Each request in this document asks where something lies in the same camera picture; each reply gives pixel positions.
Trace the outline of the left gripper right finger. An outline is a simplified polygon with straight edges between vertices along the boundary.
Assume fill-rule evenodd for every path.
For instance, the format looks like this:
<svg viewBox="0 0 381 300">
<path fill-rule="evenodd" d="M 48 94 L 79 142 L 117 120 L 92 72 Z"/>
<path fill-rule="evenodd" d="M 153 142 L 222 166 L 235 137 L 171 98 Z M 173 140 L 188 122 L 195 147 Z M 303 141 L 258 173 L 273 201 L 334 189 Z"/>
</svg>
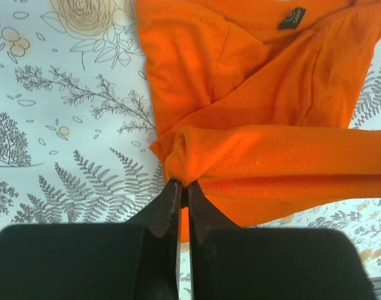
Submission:
<svg viewBox="0 0 381 300">
<path fill-rule="evenodd" d="M 241 228 L 207 199 L 198 181 L 188 186 L 188 212 L 193 298 L 235 299 Z"/>
</svg>

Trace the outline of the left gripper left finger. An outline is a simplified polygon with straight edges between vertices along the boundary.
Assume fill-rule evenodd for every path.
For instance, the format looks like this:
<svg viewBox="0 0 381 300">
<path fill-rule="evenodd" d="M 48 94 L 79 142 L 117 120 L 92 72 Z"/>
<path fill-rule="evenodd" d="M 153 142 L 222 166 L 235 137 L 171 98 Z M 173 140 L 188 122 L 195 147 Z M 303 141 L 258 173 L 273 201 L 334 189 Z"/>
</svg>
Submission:
<svg viewBox="0 0 381 300">
<path fill-rule="evenodd" d="M 178 299 L 182 184 L 174 179 L 127 224 L 142 226 L 135 299 Z"/>
</svg>

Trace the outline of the orange t shirt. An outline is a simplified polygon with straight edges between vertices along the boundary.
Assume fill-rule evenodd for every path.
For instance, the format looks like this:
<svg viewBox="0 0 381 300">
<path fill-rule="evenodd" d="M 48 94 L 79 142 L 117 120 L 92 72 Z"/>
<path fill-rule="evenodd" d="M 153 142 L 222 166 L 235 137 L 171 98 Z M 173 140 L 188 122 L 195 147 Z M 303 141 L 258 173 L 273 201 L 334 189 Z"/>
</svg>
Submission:
<svg viewBox="0 0 381 300">
<path fill-rule="evenodd" d="M 381 131 L 349 124 L 381 1 L 136 1 L 166 179 L 240 226 L 381 198 Z"/>
</svg>

